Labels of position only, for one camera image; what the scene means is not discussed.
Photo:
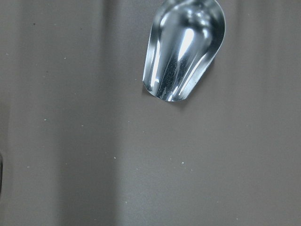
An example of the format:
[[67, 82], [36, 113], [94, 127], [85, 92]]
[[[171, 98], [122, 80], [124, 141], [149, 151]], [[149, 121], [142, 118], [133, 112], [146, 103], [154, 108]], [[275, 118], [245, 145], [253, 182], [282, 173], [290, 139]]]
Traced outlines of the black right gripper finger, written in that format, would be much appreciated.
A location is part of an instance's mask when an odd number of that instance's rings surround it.
[[3, 157], [0, 153], [0, 188], [2, 188], [2, 177], [3, 177]]

